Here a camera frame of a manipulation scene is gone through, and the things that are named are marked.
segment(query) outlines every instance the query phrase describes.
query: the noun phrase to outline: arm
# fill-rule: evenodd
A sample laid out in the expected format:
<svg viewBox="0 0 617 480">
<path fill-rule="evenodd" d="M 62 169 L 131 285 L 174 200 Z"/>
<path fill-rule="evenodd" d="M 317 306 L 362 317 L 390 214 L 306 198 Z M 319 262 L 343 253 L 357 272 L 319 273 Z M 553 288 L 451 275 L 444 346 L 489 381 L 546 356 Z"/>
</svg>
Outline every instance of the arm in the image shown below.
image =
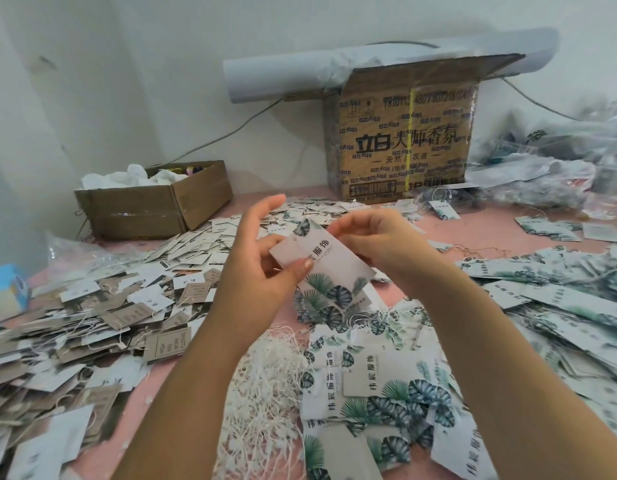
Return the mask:
<svg viewBox="0 0 617 480">
<path fill-rule="evenodd" d="M 329 231 L 422 301 L 502 478 L 617 478 L 615 434 L 397 212 L 352 212 Z"/>
<path fill-rule="evenodd" d="M 242 216 L 213 307 L 151 404 L 113 480 L 213 475 L 235 368 L 313 264 L 300 260 L 266 277 L 276 266 L 269 250 L 283 237 L 257 241 L 260 219 L 284 200 L 266 198 Z"/>
</svg>

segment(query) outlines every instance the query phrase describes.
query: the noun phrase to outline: hand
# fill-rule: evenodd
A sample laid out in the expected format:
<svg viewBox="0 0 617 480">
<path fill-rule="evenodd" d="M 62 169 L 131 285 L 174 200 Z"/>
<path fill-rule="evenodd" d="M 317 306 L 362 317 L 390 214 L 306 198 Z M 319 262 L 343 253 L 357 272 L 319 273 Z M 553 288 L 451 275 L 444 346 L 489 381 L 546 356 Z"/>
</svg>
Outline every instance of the hand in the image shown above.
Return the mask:
<svg viewBox="0 0 617 480">
<path fill-rule="evenodd" d="M 392 209 L 355 210 L 327 229 L 345 246 L 418 298 L 454 266 Z"/>
<path fill-rule="evenodd" d="M 214 334 L 221 335 L 218 340 L 235 345 L 240 357 L 271 326 L 284 300 L 293 295 L 313 266 L 313 259 L 300 259 L 267 278 L 280 267 L 269 250 L 285 238 L 268 235 L 258 240 L 257 233 L 260 220 L 285 200 L 284 195 L 267 197 L 242 215 L 213 306 L 204 321 L 213 327 Z"/>
</svg>

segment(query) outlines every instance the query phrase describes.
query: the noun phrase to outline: blue box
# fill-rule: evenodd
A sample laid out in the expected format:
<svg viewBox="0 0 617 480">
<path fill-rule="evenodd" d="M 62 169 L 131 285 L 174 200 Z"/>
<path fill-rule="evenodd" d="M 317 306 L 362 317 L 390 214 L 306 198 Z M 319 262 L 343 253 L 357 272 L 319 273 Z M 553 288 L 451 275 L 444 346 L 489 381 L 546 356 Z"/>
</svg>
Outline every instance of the blue box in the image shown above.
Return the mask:
<svg viewBox="0 0 617 480">
<path fill-rule="evenodd" d="M 0 322 L 26 311 L 31 290 L 13 264 L 0 266 Z"/>
</svg>

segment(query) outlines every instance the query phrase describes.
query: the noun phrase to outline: taped cardboard box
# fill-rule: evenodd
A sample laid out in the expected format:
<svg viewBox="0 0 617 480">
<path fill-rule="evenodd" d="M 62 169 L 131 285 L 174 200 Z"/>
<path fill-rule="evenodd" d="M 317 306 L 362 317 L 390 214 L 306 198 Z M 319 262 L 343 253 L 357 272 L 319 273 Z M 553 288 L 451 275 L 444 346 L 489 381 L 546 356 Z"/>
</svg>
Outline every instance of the taped cardboard box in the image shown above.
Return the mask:
<svg viewBox="0 0 617 480">
<path fill-rule="evenodd" d="M 463 182 L 479 83 L 522 58 L 353 70 L 341 93 L 322 95 L 329 186 L 342 199 L 377 203 L 423 185 Z"/>
<path fill-rule="evenodd" d="M 224 161 L 186 162 L 147 168 L 201 166 L 204 170 L 171 185 L 76 190 L 80 207 L 100 239 L 165 239 L 194 230 L 231 200 Z"/>
</svg>

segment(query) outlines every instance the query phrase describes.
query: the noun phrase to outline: pink table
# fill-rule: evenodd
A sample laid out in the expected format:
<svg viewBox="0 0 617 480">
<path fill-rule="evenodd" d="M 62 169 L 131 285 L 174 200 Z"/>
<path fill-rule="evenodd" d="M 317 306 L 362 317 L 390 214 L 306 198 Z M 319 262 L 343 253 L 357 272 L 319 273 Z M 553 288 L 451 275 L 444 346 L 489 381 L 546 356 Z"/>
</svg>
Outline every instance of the pink table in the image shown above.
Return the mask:
<svg viewBox="0 0 617 480">
<path fill-rule="evenodd" d="M 217 217 L 225 217 L 248 208 L 260 198 L 273 192 L 245 194 L 236 196 L 233 201 L 224 206 Z M 335 195 L 326 187 L 308 187 L 288 192 L 289 196 L 320 196 L 335 198 Z M 599 253 L 608 245 L 605 242 L 555 242 L 547 237 L 528 235 L 517 225 L 513 217 L 537 213 L 531 209 L 488 208 L 474 214 L 462 214 L 458 221 L 441 221 L 431 214 L 426 215 L 418 222 L 418 226 L 426 231 L 425 237 L 439 242 L 448 242 L 462 246 L 447 252 L 449 260 L 457 261 L 463 257 L 481 256 L 483 258 L 511 257 L 527 254 L 538 249 L 563 244 L 571 249 Z M 142 248 L 157 246 L 159 242 L 143 242 Z M 393 306 L 404 294 L 392 283 L 376 286 L 379 295 L 388 306 Z M 304 328 L 297 323 L 297 315 L 293 310 L 291 300 L 286 303 L 275 321 L 288 324 L 295 330 Z M 99 446 L 80 455 L 73 464 L 73 469 L 85 480 L 108 479 L 125 449 L 128 447 L 133 434 L 140 425 L 144 414 L 151 405 L 162 382 L 165 380 L 177 359 L 161 362 L 153 366 L 151 373 L 133 390 L 126 410 L 122 414 L 120 423 L 112 438 Z M 412 462 L 410 465 L 396 468 L 384 474 L 385 479 L 457 479 L 457 476 L 445 468 L 437 465 L 427 457 L 427 454 L 417 446 L 411 450 Z M 304 471 L 301 465 L 293 472 L 293 478 L 303 478 Z M 280 472 L 286 478 L 287 472 Z"/>
</svg>

